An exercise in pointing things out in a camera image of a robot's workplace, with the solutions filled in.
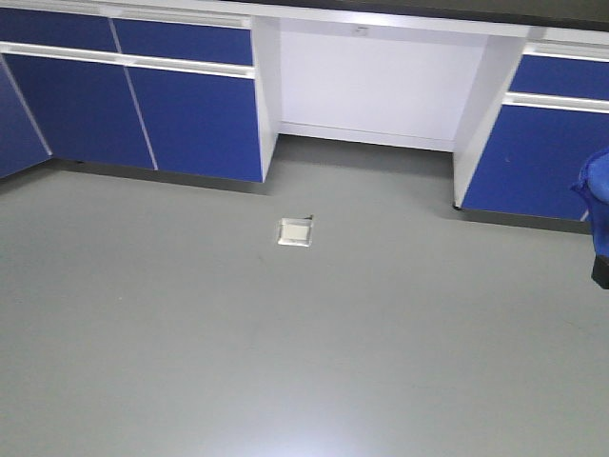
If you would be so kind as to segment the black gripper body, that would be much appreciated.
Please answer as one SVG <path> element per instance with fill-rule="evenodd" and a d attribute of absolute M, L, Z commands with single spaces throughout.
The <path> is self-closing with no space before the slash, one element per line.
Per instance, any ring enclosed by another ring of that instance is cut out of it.
<path fill-rule="evenodd" d="M 591 272 L 592 280 L 601 288 L 609 288 L 609 258 L 597 254 Z"/>

